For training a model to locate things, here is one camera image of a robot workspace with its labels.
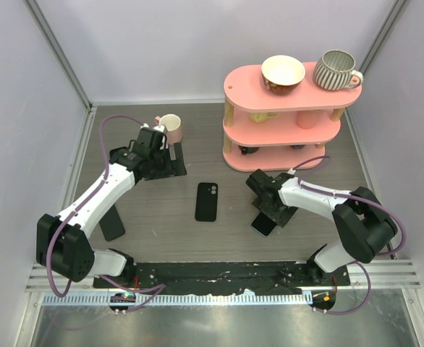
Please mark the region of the dark smartphone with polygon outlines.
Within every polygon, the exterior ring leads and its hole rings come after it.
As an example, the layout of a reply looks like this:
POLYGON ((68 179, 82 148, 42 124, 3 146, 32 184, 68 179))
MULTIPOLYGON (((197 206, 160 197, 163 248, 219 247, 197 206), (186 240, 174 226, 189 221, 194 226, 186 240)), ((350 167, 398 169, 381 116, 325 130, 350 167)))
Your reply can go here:
POLYGON ((259 213, 252 221, 251 227, 262 237, 268 237, 270 233, 275 229, 276 223, 264 213, 259 213))

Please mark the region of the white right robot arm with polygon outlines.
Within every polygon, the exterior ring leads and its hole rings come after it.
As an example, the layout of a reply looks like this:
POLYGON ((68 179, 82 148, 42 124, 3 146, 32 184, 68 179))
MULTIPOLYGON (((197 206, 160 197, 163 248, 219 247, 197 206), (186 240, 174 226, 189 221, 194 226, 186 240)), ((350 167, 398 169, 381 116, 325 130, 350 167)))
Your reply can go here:
POLYGON ((325 244, 305 263, 311 283, 322 286, 341 267, 354 262, 368 264, 378 255, 387 255, 386 245, 396 236, 406 240, 402 222, 365 187, 354 191, 329 189, 296 176, 298 167, 272 177, 253 171, 246 185, 255 194, 258 215, 252 228, 260 235, 285 227, 298 210, 324 217, 336 226, 338 239, 325 244))

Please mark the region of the black phone under arm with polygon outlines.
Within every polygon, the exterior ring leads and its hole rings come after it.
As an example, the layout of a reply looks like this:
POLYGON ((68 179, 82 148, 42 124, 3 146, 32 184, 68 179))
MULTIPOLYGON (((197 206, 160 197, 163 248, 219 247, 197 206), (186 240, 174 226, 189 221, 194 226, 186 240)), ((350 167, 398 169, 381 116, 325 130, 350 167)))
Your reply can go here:
POLYGON ((99 226, 106 241, 113 241, 125 235, 126 231, 115 205, 111 206, 100 219, 99 226))

